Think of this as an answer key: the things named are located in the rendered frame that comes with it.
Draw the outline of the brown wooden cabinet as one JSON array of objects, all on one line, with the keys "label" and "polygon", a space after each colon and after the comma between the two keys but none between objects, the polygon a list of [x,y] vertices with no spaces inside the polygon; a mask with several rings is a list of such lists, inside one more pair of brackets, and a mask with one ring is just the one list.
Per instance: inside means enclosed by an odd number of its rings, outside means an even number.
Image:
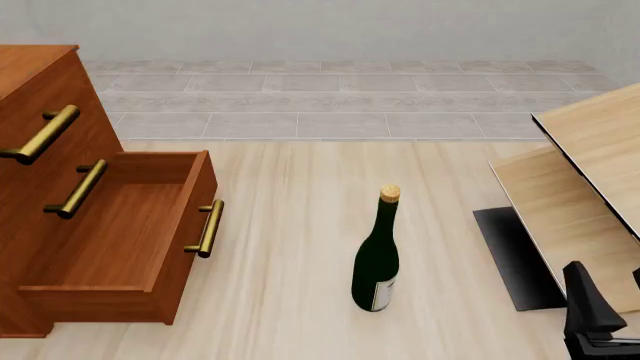
[{"label": "brown wooden cabinet", "polygon": [[83,177],[76,167],[122,149],[77,49],[0,45],[0,149],[23,146],[47,123],[45,112],[80,110],[33,164],[0,158],[0,338],[44,338],[53,329],[50,317],[18,293],[65,222],[43,208],[65,202]]}]

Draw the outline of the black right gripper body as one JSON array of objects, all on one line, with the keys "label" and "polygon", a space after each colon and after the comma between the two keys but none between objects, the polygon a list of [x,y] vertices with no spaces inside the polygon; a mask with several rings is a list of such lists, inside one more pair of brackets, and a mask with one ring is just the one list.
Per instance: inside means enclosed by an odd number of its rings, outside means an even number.
[{"label": "black right gripper body", "polygon": [[566,333],[564,343],[571,360],[640,360],[640,338],[590,338]]}]

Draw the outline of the dark green wine bottle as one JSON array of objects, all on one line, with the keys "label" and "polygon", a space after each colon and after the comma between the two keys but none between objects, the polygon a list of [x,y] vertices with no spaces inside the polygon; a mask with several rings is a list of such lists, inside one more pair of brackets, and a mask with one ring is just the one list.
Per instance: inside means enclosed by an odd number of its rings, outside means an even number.
[{"label": "dark green wine bottle", "polygon": [[382,311],[392,299],[399,273],[394,222],[400,194],[397,185],[384,185],[380,189],[373,228],[355,256],[351,295],[364,311]]}]

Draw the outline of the pale wooden panel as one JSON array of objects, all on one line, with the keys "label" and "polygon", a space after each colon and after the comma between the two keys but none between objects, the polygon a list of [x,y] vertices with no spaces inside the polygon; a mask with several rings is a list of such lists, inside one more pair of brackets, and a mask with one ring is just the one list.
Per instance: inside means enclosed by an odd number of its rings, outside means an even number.
[{"label": "pale wooden panel", "polygon": [[556,284],[562,269],[583,264],[615,311],[640,312],[640,242],[551,146],[490,162],[518,218]]},{"label": "pale wooden panel", "polygon": [[531,118],[640,240],[640,83]]}]

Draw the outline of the open wooden drawer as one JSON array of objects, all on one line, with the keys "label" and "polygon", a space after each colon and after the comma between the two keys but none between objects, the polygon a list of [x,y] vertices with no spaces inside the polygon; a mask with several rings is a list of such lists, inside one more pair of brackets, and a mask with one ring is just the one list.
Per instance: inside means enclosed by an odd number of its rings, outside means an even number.
[{"label": "open wooden drawer", "polygon": [[217,180],[208,152],[120,152],[18,293],[56,323],[173,323]]}]

